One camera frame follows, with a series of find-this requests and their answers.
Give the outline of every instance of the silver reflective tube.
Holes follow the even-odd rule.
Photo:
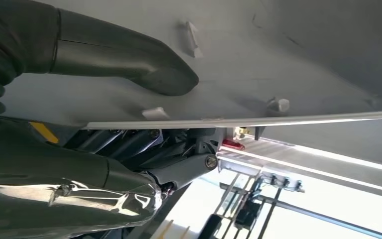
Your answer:
[[[138,226],[161,204],[151,183],[116,192],[65,178],[0,174],[0,239],[71,238]]]

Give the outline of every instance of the metal rod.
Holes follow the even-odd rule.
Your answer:
[[[233,218],[230,220],[230,222],[229,222],[229,224],[228,224],[228,227],[226,228],[225,233],[224,233],[223,236],[222,236],[222,239],[225,239],[225,236],[228,234],[228,231],[229,231],[229,229],[230,229],[230,227],[231,227],[231,225],[232,225],[232,223],[233,223],[234,221],[235,221],[235,220],[234,220]]]
[[[226,206],[226,209],[225,209],[225,211],[223,212],[222,216],[225,216],[225,215],[226,215],[226,212],[229,210],[229,208],[230,208],[230,206],[232,205],[233,200],[235,200],[235,197],[236,197],[237,194],[238,194],[238,192],[234,192],[234,193],[233,193],[232,198],[231,198],[231,200],[229,201],[228,206]]]
[[[275,199],[272,202],[272,206],[270,207],[269,212],[267,213],[266,220],[263,223],[263,227],[261,228],[260,235],[258,236],[258,239],[262,239],[264,236],[264,233],[266,232],[267,225],[269,224],[270,218],[272,217],[273,210],[276,207],[276,204],[278,202],[279,196],[281,195],[282,188],[278,188],[278,191],[276,192]]]
[[[313,218],[320,219],[320,220],[328,222],[328,223],[332,223],[332,224],[335,224],[335,225],[338,225],[338,226],[341,226],[344,228],[354,230],[354,231],[359,232],[359,233],[363,233],[363,234],[366,234],[366,235],[369,235],[369,236],[372,236],[375,238],[382,239],[382,233],[380,233],[380,232],[377,232],[377,231],[374,231],[374,230],[371,230],[368,228],[364,228],[364,227],[356,225],[356,224],[345,222],[345,221],[342,221],[342,220],[339,220],[336,218],[332,218],[332,217],[329,217],[329,216],[326,216],[326,215],[323,215],[320,213],[316,213],[316,212],[313,212],[313,211],[310,211],[310,210],[307,210],[304,208],[300,208],[300,207],[291,205],[289,203],[284,203],[284,202],[281,202],[281,201],[278,201],[278,200],[275,200],[273,198],[269,198],[266,196],[260,195],[259,198],[266,200],[267,203],[271,203],[272,205],[274,202],[276,202],[276,206],[278,206],[280,208],[288,209],[288,210],[291,210],[291,211],[294,211],[297,213],[301,213],[301,214],[304,214],[304,215],[307,215],[307,216],[310,216]]]
[[[233,239],[237,239],[240,232],[241,232],[241,229],[238,229],[236,231],[235,236],[233,237]]]
[[[248,180],[247,180],[247,182],[245,183],[244,188],[242,188],[242,189],[244,190],[244,192],[245,192],[245,189],[247,188],[248,184],[250,184],[252,178],[253,178],[253,177],[248,177]],[[241,194],[241,193],[240,193],[239,196],[238,196],[238,200],[237,200],[237,202],[233,204],[233,207],[232,207],[232,209],[231,209],[231,214],[235,211],[235,209],[239,206],[239,203],[240,203],[241,201],[243,201],[243,199],[246,199],[246,198],[245,198],[245,194]]]
[[[256,131],[254,133],[254,140],[258,141],[265,129],[266,129],[266,126],[257,126]]]
[[[222,199],[220,200],[220,203],[217,206],[216,211],[214,211],[214,213],[217,214],[217,211],[219,211],[220,207],[222,207],[223,202],[225,201],[226,197],[228,196],[228,194],[232,190],[233,186],[235,185],[236,180],[238,180],[239,175],[240,175],[239,173],[236,174],[235,178],[232,180],[232,183],[228,186],[226,191],[223,193]]]

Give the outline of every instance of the metal frame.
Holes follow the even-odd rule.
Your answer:
[[[230,185],[223,184],[223,183],[220,184],[220,188],[222,188],[222,189],[224,189],[226,187],[229,188],[229,186]],[[244,193],[244,192],[247,192],[247,191],[245,189],[241,189],[241,188],[238,188],[238,187],[231,187],[230,188],[230,192]],[[310,216],[310,217],[314,217],[314,218],[320,219],[320,220],[325,221],[325,222],[329,222],[329,223],[332,223],[332,224],[335,224],[335,225],[338,225],[338,226],[341,226],[341,227],[344,227],[344,228],[351,229],[351,230],[359,232],[359,233],[363,233],[363,234],[369,235],[371,237],[382,239],[382,233],[380,233],[380,232],[377,232],[377,231],[374,231],[374,230],[371,230],[371,229],[368,229],[368,228],[364,228],[362,226],[359,226],[359,225],[356,225],[356,224],[353,224],[353,223],[349,223],[349,222],[346,222],[346,221],[343,221],[343,220],[340,220],[340,219],[329,217],[329,216],[326,216],[326,215],[323,215],[323,214],[320,214],[320,213],[316,213],[316,212],[313,212],[313,211],[310,211],[310,210],[307,210],[307,209],[304,209],[304,208],[300,208],[300,207],[291,205],[289,203],[285,203],[285,202],[279,201],[280,193],[281,193],[281,188],[278,188],[278,191],[277,191],[277,193],[275,195],[275,198],[270,198],[270,197],[266,197],[266,196],[263,196],[263,195],[259,195],[257,197],[258,200],[262,201],[262,205],[264,205],[265,203],[269,203],[269,204],[272,205],[270,207],[270,209],[269,209],[269,212],[268,212],[267,216],[266,216],[266,219],[264,221],[264,224],[263,224],[263,227],[262,227],[262,230],[261,230],[261,232],[259,234],[258,239],[262,239],[263,238],[263,235],[264,235],[265,231],[267,230],[268,223],[270,221],[270,218],[271,218],[271,216],[273,214],[273,210],[274,210],[275,207],[280,207],[280,208],[288,209],[288,210],[291,210],[291,211],[294,211],[294,212],[297,212],[297,213],[301,213],[301,214],[304,214],[304,215],[307,215],[307,216]],[[247,238],[249,238],[250,234],[251,234],[251,231],[248,232]]]
[[[294,124],[314,124],[349,122],[360,120],[381,120],[382,111],[353,114],[318,116],[267,117],[247,119],[200,119],[200,120],[161,120],[161,121],[119,121],[90,122],[83,129],[174,129],[174,128],[213,128],[213,127],[252,127]]]
[[[336,218],[332,218],[332,217],[329,217],[329,216],[326,216],[326,215],[323,215],[323,214],[320,214],[320,213],[316,213],[316,212],[304,209],[304,208],[300,208],[300,207],[291,205],[289,203],[281,202],[281,201],[279,201],[279,200],[277,200],[275,198],[269,198],[269,197],[260,195],[259,199],[260,200],[265,200],[266,203],[272,204],[272,208],[273,208],[273,203],[274,203],[275,206],[277,206],[277,207],[288,209],[288,210],[291,210],[291,211],[294,211],[294,212],[297,212],[297,213],[301,213],[301,214],[304,214],[304,215],[307,215],[307,216],[310,216],[310,217],[313,217],[313,218],[320,219],[320,220],[328,222],[328,223],[332,223],[332,224],[335,224],[335,225],[338,225],[338,226],[341,226],[341,227],[344,227],[344,228],[348,228],[348,229],[354,230],[356,232],[360,232],[360,233],[369,235],[371,237],[382,239],[382,233],[374,231],[374,230],[371,230],[371,229],[368,229],[368,228],[364,228],[364,227],[356,225],[356,224],[352,224],[352,223],[349,223],[349,222],[345,222],[343,220],[339,220],[339,219],[336,219]]]

